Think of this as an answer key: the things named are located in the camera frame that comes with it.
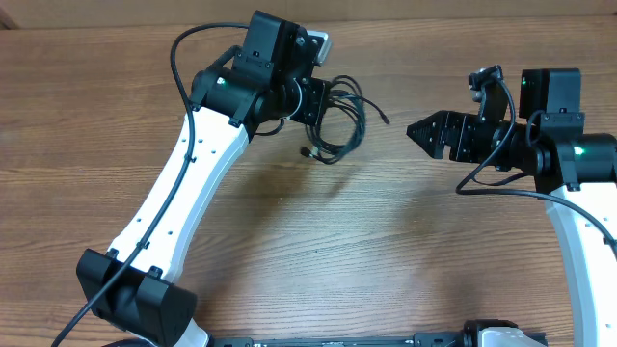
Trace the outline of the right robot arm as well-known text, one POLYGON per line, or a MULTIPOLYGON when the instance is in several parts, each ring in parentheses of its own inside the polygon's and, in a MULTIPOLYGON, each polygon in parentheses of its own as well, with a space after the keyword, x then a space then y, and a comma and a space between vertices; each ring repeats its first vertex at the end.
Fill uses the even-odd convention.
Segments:
POLYGON ((577 68, 525 69, 515 100, 500 66, 469 75, 477 114, 441 110, 407 127, 430 157, 471 163, 463 196, 544 202, 562 254, 576 346, 616 343, 616 138, 587 134, 577 68))

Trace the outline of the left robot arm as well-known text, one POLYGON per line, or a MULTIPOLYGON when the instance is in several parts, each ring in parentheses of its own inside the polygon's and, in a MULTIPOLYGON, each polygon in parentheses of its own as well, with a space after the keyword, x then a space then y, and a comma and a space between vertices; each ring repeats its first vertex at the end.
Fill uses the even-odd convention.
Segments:
POLYGON ((135 346, 211 344, 194 318, 196 295, 177 284, 201 218, 261 124, 312 125, 325 111, 327 84, 312 72, 330 36, 264 12, 244 29, 242 44, 180 89, 180 135, 134 218, 105 252, 86 250, 77 264, 85 310, 131 333, 135 346))

